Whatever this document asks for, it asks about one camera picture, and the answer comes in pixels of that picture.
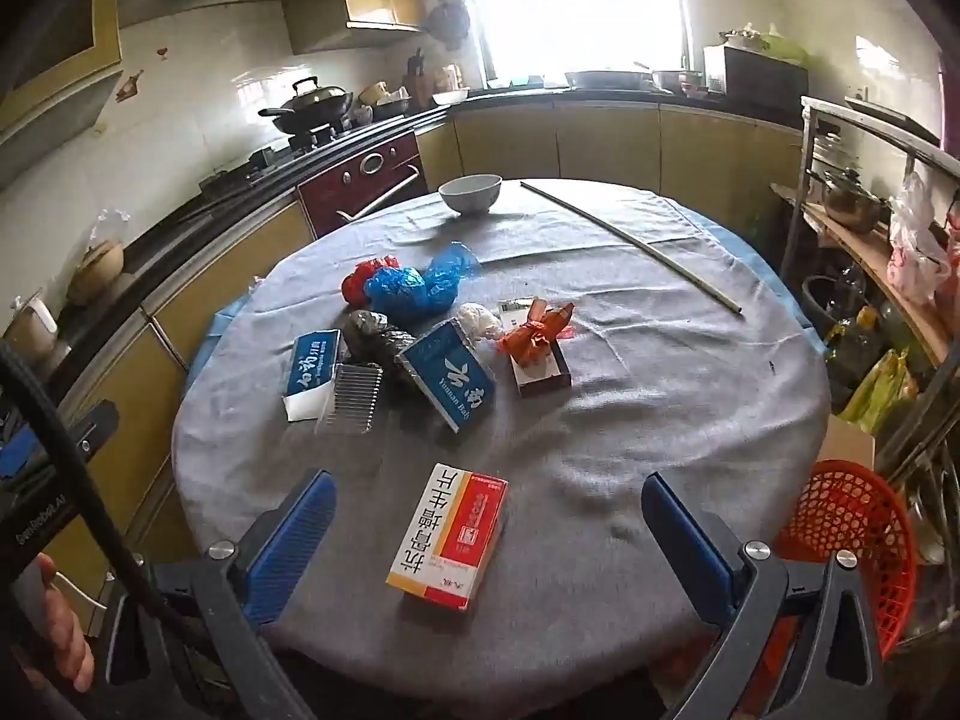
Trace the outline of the person's left hand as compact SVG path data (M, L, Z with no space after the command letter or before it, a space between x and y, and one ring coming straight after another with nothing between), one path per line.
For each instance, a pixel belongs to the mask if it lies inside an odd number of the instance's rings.
M64 594L53 579L57 574L55 562L41 553L34 559L43 579L43 629L53 651L57 671L80 694L91 688L94 676L94 656L86 642L80 619L70 608Z

